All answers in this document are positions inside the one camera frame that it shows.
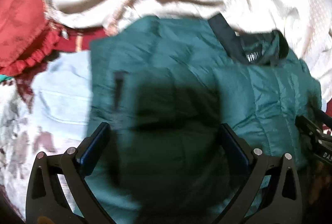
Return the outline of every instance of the metal pin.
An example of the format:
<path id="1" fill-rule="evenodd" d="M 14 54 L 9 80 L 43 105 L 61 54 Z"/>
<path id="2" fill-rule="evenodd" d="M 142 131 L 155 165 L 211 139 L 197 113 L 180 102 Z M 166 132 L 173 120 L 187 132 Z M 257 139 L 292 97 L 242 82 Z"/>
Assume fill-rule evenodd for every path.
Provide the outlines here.
<path id="1" fill-rule="evenodd" d="M 37 154 L 37 158 L 38 158 L 38 159 L 41 159 L 43 156 L 44 156 L 44 152 L 39 152 L 39 153 Z"/>
<path id="2" fill-rule="evenodd" d="M 292 159 L 292 155 L 291 155 L 290 153 L 286 153 L 286 154 L 285 154 L 285 158 L 287 158 L 287 159 Z"/>
<path id="3" fill-rule="evenodd" d="M 262 150 L 260 150 L 259 148 L 255 148 L 255 149 L 254 149 L 254 153 L 255 153 L 256 155 L 261 155 L 261 154 L 263 154 Z"/>
<path id="4" fill-rule="evenodd" d="M 75 147 L 70 147 L 68 150 L 67 150 L 67 153 L 68 154 L 74 154 L 76 151 L 76 148 Z"/>

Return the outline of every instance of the silver screw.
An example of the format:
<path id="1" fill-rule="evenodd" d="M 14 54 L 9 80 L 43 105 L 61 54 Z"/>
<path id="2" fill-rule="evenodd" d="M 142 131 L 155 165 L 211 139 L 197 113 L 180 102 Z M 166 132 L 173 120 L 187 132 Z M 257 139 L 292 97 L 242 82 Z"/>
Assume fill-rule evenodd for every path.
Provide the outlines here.
<path id="1" fill-rule="evenodd" d="M 287 159 L 292 159 L 292 155 L 291 155 L 290 153 L 286 153 L 286 154 L 285 154 L 285 158 L 287 158 Z"/>
<path id="2" fill-rule="evenodd" d="M 75 147 L 70 147 L 68 150 L 67 150 L 67 153 L 68 154 L 74 154 L 76 151 L 76 148 Z"/>
<path id="3" fill-rule="evenodd" d="M 38 158 L 38 159 L 41 159 L 43 156 L 44 156 L 44 152 L 39 152 L 39 153 L 37 154 L 37 158 Z"/>
<path id="4" fill-rule="evenodd" d="M 259 148 L 255 148 L 255 149 L 254 149 L 254 153 L 255 153 L 256 155 L 261 155 L 261 154 L 263 154 L 262 150 L 260 150 Z"/>

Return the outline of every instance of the green fabric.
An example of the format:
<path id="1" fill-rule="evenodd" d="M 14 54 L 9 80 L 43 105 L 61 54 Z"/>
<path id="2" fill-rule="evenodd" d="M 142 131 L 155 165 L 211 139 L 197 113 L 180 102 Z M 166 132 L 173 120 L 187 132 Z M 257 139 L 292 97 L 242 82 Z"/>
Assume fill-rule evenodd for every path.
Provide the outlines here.
<path id="1" fill-rule="evenodd" d="M 1 81 L 6 81 L 6 80 L 10 80 L 10 79 L 12 79 L 12 77 L 8 77 L 6 75 L 0 75 L 0 82 Z"/>
<path id="2" fill-rule="evenodd" d="M 263 43 L 278 41 L 275 34 Z M 132 222 L 133 212 L 198 212 L 222 204 L 230 188 L 227 160 L 215 142 L 220 123 L 265 154 L 288 152 L 298 168 L 306 165 L 294 121 L 313 119 L 310 106 L 321 107 L 321 92 L 291 50 L 277 66 L 241 65 L 206 20 L 150 16 L 90 47 L 88 134 L 102 121 L 118 130 L 86 181 L 117 222 Z M 126 74 L 120 108 L 112 112 L 119 70 Z"/>

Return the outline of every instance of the pile of clothes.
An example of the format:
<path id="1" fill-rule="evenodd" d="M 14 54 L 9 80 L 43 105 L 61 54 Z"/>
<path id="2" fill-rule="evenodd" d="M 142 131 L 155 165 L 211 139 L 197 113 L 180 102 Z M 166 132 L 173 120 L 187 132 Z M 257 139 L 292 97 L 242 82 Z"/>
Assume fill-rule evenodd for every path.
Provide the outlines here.
<path id="1" fill-rule="evenodd" d="M 36 154 L 102 121 L 86 181 L 118 224 L 214 219 L 234 193 L 219 124 L 302 169 L 295 117 L 332 98 L 332 0 L 0 0 L 0 17 L 0 192 L 22 219 Z"/>

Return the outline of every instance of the green jacket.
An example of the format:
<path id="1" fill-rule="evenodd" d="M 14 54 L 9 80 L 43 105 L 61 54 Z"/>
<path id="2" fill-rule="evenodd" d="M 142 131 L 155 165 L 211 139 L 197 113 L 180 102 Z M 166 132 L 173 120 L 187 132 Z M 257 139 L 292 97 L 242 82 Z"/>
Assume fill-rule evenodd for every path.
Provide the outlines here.
<path id="1" fill-rule="evenodd" d="M 249 46 L 262 45 L 263 54 L 280 48 L 280 34 L 253 39 Z M 288 152 L 298 168 L 306 165 L 294 121 L 313 119 L 321 92 L 291 50 L 275 66 L 243 65 L 227 55 L 206 20 L 154 16 L 90 47 L 88 135 L 102 121 L 115 131 L 86 181 L 116 221 L 222 204 L 230 177 L 215 142 L 220 123 L 265 154 Z"/>

